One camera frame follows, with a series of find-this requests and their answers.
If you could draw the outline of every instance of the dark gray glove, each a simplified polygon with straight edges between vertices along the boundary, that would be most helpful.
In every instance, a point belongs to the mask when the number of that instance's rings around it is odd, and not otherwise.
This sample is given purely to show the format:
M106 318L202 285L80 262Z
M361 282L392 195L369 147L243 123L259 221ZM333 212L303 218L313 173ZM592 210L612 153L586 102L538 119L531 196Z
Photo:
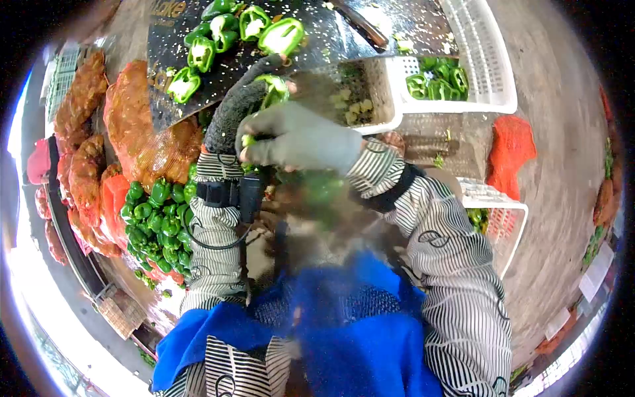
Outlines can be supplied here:
M359 132L324 119L296 102L274 105L245 118L236 135L239 156L245 134L275 138L250 145L241 160L298 170L329 169L341 175L358 159L363 141Z
M283 60L278 54L261 58L229 89L214 112L203 139L205 149L209 153L234 154L238 125L250 111L257 110L257 106L267 94L267 83L254 79L261 74L273 73L282 63Z

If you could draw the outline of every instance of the black wristband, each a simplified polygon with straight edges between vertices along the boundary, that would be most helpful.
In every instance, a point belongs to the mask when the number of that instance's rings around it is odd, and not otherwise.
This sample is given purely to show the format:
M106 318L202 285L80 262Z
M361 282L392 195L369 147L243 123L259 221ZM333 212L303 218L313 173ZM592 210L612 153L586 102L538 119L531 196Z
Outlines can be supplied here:
M399 181L388 191L368 199L363 199L357 191L351 190L349 197L364 207L377 212L387 213L393 211L395 209L395 201L410 188L415 178L426 176L425 171L417 166L409 163L405 163L405 165L399 177Z

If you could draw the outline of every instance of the gray glove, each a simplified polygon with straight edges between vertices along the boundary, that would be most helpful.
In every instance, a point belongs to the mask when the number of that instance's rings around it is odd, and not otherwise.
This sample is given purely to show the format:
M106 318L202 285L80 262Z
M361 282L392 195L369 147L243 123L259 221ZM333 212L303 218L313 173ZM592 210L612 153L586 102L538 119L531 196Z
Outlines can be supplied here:
M239 156L245 134L274 138L250 145L242 160L298 170L331 169L341 175L357 161L363 141L359 132L328 121L295 102L275 105L245 118L236 134Z

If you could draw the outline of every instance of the blue cloth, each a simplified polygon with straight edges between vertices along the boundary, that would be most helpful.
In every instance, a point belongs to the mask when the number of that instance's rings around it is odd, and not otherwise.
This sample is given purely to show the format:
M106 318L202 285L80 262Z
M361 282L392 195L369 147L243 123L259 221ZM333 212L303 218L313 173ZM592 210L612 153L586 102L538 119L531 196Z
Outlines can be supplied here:
M204 361L207 335L241 351L279 336L300 342L316 397L440 397L423 357L424 299L370 252L348 266L282 275L249 307L224 302L187 311L157 346L152 391L168 389L183 368ZM294 327L296 307L302 314Z

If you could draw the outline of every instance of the black cutting board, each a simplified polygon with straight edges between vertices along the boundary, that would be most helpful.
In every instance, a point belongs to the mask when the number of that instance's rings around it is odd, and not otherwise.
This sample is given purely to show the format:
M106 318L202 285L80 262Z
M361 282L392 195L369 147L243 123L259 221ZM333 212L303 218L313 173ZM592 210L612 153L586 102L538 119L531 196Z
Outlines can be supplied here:
M211 2L175 0L154 1L150 14L148 35L148 85L150 109L156 132L221 100L225 92L243 75L248 66L262 57L257 43L238 44L229 51L216 54L209 72L201 75L202 84L186 104L176 104L165 94L170 82L166 69L177 70L187 65L188 49L183 37L200 22L200 16ZM393 33L405 33L411 39L414 51L409 55L457 56L456 42L450 33L448 21L434 0L401 1L354 0L346 4L362 14L389 38L385 50L376 48L364 35L347 23L337 8L329 10L322 1L262 1L248 5L261 6L274 18L299 19L305 29L305 41L291 55L293 64L287 73L313 69L343 60L399 55Z

